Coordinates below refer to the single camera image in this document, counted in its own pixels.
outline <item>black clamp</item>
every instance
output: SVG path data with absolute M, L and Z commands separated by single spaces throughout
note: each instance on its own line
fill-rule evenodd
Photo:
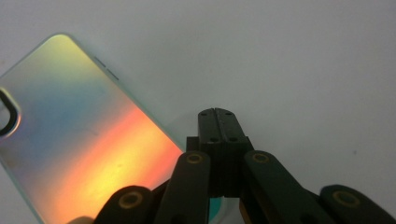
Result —
M 240 198 L 246 223 L 396 224 L 354 189 L 334 185 L 319 196 L 304 189 L 276 157 L 254 150 L 232 112 L 204 110 L 198 124 L 168 181 L 153 191 L 120 189 L 94 224 L 203 224 L 214 197 Z

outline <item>phone case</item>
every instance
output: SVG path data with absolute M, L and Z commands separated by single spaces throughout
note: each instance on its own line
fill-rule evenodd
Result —
M 154 189 L 180 149 L 68 35 L 0 77 L 0 157 L 37 218 L 95 218 L 118 189 Z

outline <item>holographic surface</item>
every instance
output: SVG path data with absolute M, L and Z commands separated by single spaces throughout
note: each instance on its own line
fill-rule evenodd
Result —
M 95 218 L 125 186 L 154 189 L 181 153 L 100 66 L 55 35 L 0 78 L 19 115 L 1 161 L 45 223 Z

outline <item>camera cutout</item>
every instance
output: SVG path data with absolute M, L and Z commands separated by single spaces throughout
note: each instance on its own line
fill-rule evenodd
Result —
M 18 120 L 17 108 L 0 90 L 0 136 L 10 133 Z

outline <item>white background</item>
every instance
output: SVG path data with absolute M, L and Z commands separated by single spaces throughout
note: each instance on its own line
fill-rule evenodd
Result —
M 396 217 L 396 1 L 2 0 L 0 74 L 59 32 L 182 146 L 223 107 L 305 188 L 347 185 Z M 0 218 L 35 223 L 3 169 Z

